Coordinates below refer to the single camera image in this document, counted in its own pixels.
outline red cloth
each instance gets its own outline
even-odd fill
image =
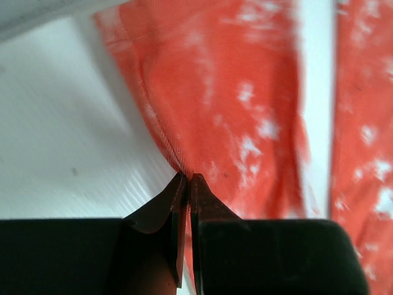
[[[365,18],[370,34],[358,22],[363,2],[342,8],[338,25],[331,217],[351,235],[373,294],[393,294],[391,216],[376,210],[378,194],[392,199],[390,170],[381,176],[376,168],[378,159],[392,160],[392,1],[378,20]],[[291,0],[134,0],[95,17],[163,155],[187,176],[204,174],[243,218],[305,216],[295,16]],[[365,145],[369,137],[375,141]],[[354,181],[356,169],[363,178]]]

